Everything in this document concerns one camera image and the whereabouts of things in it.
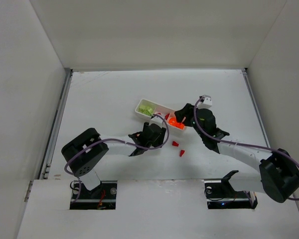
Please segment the orange round lego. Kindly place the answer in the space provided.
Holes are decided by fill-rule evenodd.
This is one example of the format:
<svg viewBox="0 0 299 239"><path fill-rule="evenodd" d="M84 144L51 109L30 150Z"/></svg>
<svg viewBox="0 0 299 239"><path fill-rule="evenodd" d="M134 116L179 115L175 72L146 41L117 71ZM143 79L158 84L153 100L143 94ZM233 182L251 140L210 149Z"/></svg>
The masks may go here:
<svg viewBox="0 0 299 239"><path fill-rule="evenodd" d="M176 127L181 129L181 130L184 130L185 125L183 123L177 123Z"/></svg>
<svg viewBox="0 0 299 239"><path fill-rule="evenodd" d="M170 118L168 120L168 123L171 125L171 126L174 126L174 127L178 127L179 123L176 121L176 118Z"/></svg>

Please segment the green lego block large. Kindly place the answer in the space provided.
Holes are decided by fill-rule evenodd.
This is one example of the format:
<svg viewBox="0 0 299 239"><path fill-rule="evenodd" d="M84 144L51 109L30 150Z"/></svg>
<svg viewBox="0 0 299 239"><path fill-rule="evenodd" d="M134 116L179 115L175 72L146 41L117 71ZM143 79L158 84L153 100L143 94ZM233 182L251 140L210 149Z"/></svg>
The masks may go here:
<svg viewBox="0 0 299 239"><path fill-rule="evenodd" d="M139 106L139 109L138 109L138 112L142 113L142 112L144 112L146 109L147 109L146 106L144 106L144 105L140 105L140 106Z"/></svg>

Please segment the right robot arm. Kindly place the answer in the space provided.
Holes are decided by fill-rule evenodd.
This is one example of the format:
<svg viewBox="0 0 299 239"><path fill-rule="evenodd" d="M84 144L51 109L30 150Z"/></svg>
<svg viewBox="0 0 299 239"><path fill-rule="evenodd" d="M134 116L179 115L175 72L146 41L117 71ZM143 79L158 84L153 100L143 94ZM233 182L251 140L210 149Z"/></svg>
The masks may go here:
<svg viewBox="0 0 299 239"><path fill-rule="evenodd" d="M283 149L241 143L230 133L216 125L212 111L186 104L175 112L176 121L192 127L209 150L229 156L256 170L256 176L241 176L232 170L219 179L205 182L208 200L223 200L249 191L267 194L272 200L283 203L299 188L299 164Z"/></svg>

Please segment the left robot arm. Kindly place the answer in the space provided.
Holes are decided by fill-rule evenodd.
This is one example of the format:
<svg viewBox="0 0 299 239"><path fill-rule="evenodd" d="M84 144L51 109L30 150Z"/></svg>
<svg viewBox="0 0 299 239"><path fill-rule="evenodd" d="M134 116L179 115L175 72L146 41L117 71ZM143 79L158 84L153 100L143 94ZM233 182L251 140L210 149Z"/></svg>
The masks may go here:
<svg viewBox="0 0 299 239"><path fill-rule="evenodd" d="M102 184L96 165L104 156L140 156L162 148L168 138L169 128L163 122L145 122L141 131L117 138L100 135L95 128L89 128L61 149L66 161L64 171L92 191Z"/></svg>

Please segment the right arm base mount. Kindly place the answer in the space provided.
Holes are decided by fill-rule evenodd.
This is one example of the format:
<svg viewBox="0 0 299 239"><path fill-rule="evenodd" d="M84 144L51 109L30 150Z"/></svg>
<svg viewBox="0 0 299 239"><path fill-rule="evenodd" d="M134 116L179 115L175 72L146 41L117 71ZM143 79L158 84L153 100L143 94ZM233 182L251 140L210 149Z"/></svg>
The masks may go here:
<svg viewBox="0 0 299 239"><path fill-rule="evenodd" d="M222 178L204 179L204 195L207 208L210 210L225 209L251 209L258 205L258 199L254 192L236 191L230 180L239 171L232 170Z"/></svg>

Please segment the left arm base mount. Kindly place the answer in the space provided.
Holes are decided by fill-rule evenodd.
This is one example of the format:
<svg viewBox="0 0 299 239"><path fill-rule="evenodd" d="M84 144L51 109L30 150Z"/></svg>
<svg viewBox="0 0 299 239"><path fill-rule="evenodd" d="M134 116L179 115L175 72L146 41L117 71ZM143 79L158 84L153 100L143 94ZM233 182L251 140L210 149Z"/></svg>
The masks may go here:
<svg viewBox="0 0 299 239"><path fill-rule="evenodd" d="M115 210L117 196L117 181L103 181L100 186L92 191L86 189L79 182L70 183L71 210Z"/></svg>

